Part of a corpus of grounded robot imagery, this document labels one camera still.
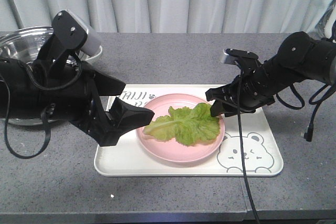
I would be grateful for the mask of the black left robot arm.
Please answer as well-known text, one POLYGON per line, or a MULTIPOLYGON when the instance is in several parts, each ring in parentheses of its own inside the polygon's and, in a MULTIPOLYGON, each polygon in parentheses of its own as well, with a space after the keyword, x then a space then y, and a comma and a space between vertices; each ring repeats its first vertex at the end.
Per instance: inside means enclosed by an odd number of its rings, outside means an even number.
POLYGON ((114 146, 123 134, 151 122, 152 110, 118 98, 124 82, 87 62, 81 65, 82 73, 75 83, 44 91, 33 85, 22 61, 1 59, 1 118, 38 119, 44 108, 54 105, 52 120, 70 122, 100 146, 114 146))

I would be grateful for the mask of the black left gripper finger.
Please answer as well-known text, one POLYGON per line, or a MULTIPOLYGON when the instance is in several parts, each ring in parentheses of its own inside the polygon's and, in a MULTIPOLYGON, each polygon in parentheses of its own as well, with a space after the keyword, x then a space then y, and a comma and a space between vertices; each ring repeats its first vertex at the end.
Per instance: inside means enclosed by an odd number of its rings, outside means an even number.
POLYGON ((115 146, 122 135, 149 125, 153 117, 152 110, 130 105, 116 97, 109 111, 99 112, 93 117, 88 135, 99 146, 115 146))
POLYGON ((126 85, 123 81, 96 70, 93 66, 90 66, 90 69, 93 71, 93 83, 90 85, 91 94, 116 96, 122 93, 126 85))

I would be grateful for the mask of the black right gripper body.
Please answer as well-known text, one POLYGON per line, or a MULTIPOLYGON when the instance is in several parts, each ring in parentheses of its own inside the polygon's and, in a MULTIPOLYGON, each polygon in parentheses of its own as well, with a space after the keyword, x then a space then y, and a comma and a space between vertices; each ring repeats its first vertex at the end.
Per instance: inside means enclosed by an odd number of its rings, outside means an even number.
POLYGON ((225 113, 253 113, 264 105, 275 102, 274 95, 283 88, 284 68, 277 63, 266 62, 256 68, 242 66, 242 71, 230 84, 225 85, 225 113))

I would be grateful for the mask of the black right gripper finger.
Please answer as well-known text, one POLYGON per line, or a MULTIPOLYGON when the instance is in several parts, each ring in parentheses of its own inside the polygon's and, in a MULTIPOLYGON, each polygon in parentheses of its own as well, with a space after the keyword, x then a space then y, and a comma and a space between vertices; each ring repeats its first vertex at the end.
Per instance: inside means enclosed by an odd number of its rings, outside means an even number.
POLYGON ((218 88, 210 88, 205 92, 207 101, 234 102, 236 91, 231 84, 226 84, 218 88))
POLYGON ((221 101, 215 100, 210 108, 210 112, 212 117, 226 114, 227 113, 226 104, 221 101))

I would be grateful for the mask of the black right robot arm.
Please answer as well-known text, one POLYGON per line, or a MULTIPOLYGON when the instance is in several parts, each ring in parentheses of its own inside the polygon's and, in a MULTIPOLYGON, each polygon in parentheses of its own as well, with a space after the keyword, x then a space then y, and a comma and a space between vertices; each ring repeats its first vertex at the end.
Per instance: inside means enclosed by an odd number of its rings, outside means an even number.
POLYGON ((225 63, 237 64, 243 74, 230 84, 206 92, 207 101, 214 102, 211 116, 254 113, 257 108, 274 103, 274 95, 281 90, 306 79, 335 83, 335 43, 314 40, 302 31, 289 35, 276 55, 264 63, 252 52, 225 52, 225 63))

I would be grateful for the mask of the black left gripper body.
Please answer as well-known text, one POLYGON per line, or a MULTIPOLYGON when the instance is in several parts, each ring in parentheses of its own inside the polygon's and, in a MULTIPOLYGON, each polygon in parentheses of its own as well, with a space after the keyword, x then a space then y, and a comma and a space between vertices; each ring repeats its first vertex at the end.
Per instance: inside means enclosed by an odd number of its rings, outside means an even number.
POLYGON ((19 60, 1 60, 1 118, 40 119, 43 110, 51 120, 65 120, 87 127, 104 111, 98 95, 91 94, 93 71, 82 63, 83 71, 72 85, 45 91, 31 81, 26 65, 19 60))

